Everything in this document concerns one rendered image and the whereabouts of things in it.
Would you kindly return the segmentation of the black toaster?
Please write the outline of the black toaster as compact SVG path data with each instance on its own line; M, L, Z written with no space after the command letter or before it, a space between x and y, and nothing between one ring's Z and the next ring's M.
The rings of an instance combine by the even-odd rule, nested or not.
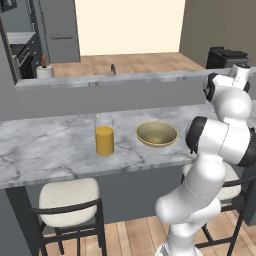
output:
M248 62L248 54L243 51L225 49L223 46L211 47L208 52L206 68L230 68L233 64L247 64Z

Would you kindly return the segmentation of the black stool with white cushion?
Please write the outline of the black stool with white cushion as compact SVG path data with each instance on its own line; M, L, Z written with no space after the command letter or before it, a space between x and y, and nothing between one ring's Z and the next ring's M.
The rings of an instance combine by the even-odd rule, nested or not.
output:
M229 205L223 204L221 206L222 212L227 212L231 210L237 210L239 212L239 218L237 220L234 233L231 237L214 240L207 228L207 225L204 225L202 227L202 231L205 237L207 238L207 241L197 244L196 247L201 249L201 248L206 248L210 246L229 243L230 246L227 252L227 256L232 256L235 243L237 241L237 237L249 205L249 199L251 198L253 189L256 186L256 174L250 177L239 179L235 170L229 164L226 164L226 170L227 172L226 172L225 182L218 194L219 200L220 201L231 200L237 196L241 196L243 198L242 204L233 205L232 203L230 203Z
M31 208L42 256L48 256L46 246L57 243L64 254L63 241L77 241L77 256L81 256L80 240L96 235L102 256L107 256L103 205L99 185L94 178L48 183L39 195L39 208Z

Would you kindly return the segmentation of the grey fridge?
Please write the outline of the grey fridge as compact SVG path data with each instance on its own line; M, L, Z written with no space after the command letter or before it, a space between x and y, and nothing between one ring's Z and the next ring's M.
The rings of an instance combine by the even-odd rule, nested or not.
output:
M74 0L40 0L51 63L80 61Z

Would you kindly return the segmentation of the white paper towel roll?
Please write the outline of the white paper towel roll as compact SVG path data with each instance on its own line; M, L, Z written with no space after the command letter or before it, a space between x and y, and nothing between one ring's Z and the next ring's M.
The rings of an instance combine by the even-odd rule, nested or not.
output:
M42 56L42 64L37 67L36 72L37 72L38 79L54 77L53 67L46 65L46 56L45 55Z

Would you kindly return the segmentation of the yellow ice bowl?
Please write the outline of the yellow ice bowl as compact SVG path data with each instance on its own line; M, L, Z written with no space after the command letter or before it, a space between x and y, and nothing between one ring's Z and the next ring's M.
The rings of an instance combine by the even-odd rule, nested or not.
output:
M178 138L178 132L166 122L148 121L137 126L136 136L147 146L162 148L173 144Z

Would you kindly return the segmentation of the glass cup with orange juice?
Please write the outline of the glass cup with orange juice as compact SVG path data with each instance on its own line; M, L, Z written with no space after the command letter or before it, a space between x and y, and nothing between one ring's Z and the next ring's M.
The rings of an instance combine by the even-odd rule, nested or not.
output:
M114 119L111 115L100 113L95 118L96 152L109 156L114 152Z

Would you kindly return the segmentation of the grey cupboard run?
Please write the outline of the grey cupboard run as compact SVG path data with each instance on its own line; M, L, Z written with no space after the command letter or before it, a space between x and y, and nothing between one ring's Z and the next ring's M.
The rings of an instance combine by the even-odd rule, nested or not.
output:
M39 39L35 32L8 32L7 38L9 45L11 44L26 44L29 47L30 54L33 56L32 67L34 78L37 77L36 69L41 65L42 50Z

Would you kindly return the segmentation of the black oven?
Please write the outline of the black oven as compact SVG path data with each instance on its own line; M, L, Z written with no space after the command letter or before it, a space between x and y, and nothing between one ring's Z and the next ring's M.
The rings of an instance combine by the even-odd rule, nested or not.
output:
M29 47L26 44L11 44L11 53L13 56L14 67L17 78L33 79L34 71L32 67L33 56L30 54Z

